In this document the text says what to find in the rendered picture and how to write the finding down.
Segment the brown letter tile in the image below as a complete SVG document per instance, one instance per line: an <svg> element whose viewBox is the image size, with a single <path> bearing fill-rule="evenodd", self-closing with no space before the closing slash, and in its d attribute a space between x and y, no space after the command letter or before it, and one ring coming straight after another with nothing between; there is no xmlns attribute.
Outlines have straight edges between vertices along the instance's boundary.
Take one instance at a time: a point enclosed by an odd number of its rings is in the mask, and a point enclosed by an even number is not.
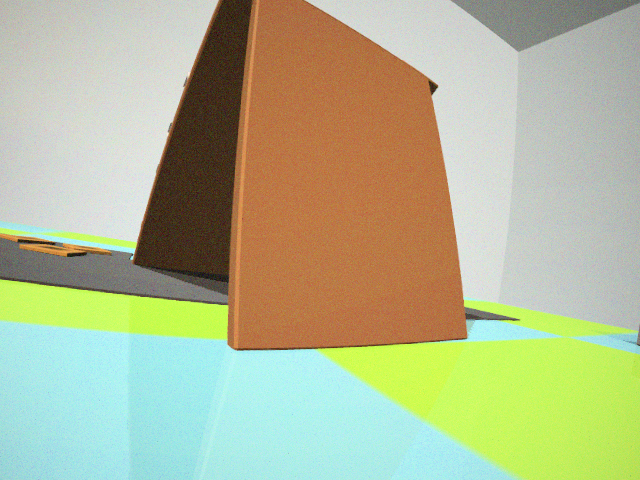
<svg viewBox="0 0 640 480"><path fill-rule="evenodd" d="M47 244L20 244L20 248L64 257L87 255L87 252L84 251L62 248Z"/></svg>
<svg viewBox="0 0 640 480"><path fill-rule="evenodd" d="M63 244L65 248L84 251L90 254L111 255L110 251L104 250L100 247L77 245L77 244Z"/></svg>
<svg viewBox="0 0 640 480"><path fill-rule="evenodd" d="M0 234L0 238L4 238L7 240L11 240L17 243L39 243L39 244L52 244L55 245L55 242L41 239L38 237L25 237L25 236L16 236L16 235L8 235L8 234Z"/></svg>

